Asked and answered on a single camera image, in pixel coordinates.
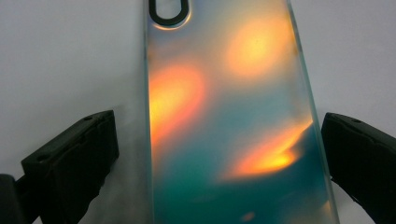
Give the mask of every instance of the glossy surface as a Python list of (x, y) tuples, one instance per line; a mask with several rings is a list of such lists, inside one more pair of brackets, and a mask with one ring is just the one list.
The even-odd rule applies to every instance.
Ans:
[(336, 223), (286, 2), (148, 18), (155, 223)]

